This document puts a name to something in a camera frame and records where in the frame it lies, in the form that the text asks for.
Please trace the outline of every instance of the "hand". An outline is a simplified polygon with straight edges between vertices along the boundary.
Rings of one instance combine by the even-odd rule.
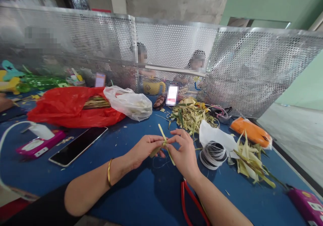
[[[151,154],[157,147],[162,146],[164,138],[158,135],[145,135],[139,142],[125,154],[127,159],[132,163],[132,169],[137,169],[141,163]]]
[[[183,177],[190,182],[201,174],[196,160],[195,147],[192,138],[183,129],[171,131],[175,135],[167,140],[167,148],[175,162],[176,167],[182,173]],[[180,145],[176,150],[171,144],[177,142]]]

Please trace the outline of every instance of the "pink device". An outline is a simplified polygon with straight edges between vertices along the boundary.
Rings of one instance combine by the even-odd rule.
[[[323,226],[323,205],[312,193],[289,186],[289,198],[310,226]]]
[[[54,137],[49,140],[35,138],[28,144],[16,149],[18,154],[24,155],[30,159],[37,159],[43,153],[54,147],[58,142],[66,137],[65,133],[61,130],[53,130]]]

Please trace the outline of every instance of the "perforated metal partition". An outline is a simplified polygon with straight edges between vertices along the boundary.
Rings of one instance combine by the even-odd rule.
[[[144,45],[145,62],[153,66],[189,69],[192,55],[203,54],[206,77],[146,69],[137,45]],[[260,117],[322,48],[318,32],[0,7],[0,61],[18,70],[25,65],[35,74],[64,78],[64,68],[74,67],[89,86],[99,72],[115,85],[146,93],[154,84],[176,83],[181,98],[232,106],[246,117]]]

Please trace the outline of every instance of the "gold bangle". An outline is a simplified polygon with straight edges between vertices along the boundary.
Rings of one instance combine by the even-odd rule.
[[[110,165],[111,165],[111,161],[113,160],[114,158],[112,158],[110,161],[109,161],[109,165],[108,165],[108,185],[109,187],[111,188],[112,185],[111,185],[111,182],[110,182]]]

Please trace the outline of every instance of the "red plastic bag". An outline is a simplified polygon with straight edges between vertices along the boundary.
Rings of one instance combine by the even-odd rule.
[[[103,94],[104,87],[71,86],[45,92],[27,116],[32,122],[46,122],[69,128],[106,127],[123,120],[125,115],[113,108],[82,110],[94,95]]]

